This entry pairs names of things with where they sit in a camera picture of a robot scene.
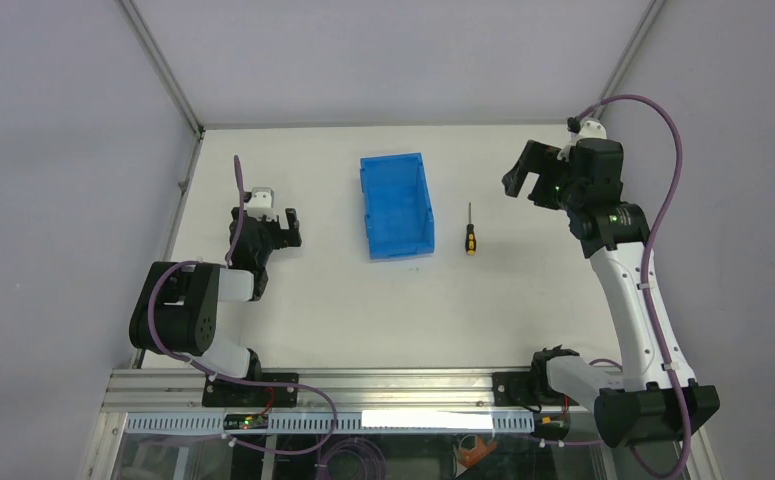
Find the black yellow screwdriver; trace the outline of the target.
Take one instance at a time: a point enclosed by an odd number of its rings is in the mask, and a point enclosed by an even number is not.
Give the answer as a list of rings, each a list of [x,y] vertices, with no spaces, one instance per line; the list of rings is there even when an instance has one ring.
[[[475,235],[475,225],[472,218],[472,203],[467,204],[467,224],[465,230],[465,252],[473,256],[477,251],[477,240]]]

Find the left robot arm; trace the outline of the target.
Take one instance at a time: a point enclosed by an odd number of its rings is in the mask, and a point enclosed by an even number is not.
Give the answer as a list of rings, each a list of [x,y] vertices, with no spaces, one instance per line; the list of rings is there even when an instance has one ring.
[[[225,264],[152,263],[129,322],[134,347],[182,360],[212,378],[262,380],[258,354],[217,332],[217,311],[221,303],[260,300],[272,253],[302,245],[296,211],[284,210],[283,226],[274,203],[269,187],[243,195],[231,211]]]

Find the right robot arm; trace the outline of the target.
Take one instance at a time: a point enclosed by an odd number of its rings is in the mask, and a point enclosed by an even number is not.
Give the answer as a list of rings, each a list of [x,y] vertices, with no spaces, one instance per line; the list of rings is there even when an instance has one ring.
[[[536,174],[529,200],[567,214],[605,294],[622,363],[614,376],[574,350],[546,348],[533,355],[526,380],[505,390],[524,406],[568,397],[593,414],[610,447],[681,442],[720,400],[714,386],[698,382],[674,338],[646,250],[646,215],[621,198],[623,159],[622,145],[612,140],[582,139],[569,150],[530,140],[503,176],[506,195],[516,197]]]

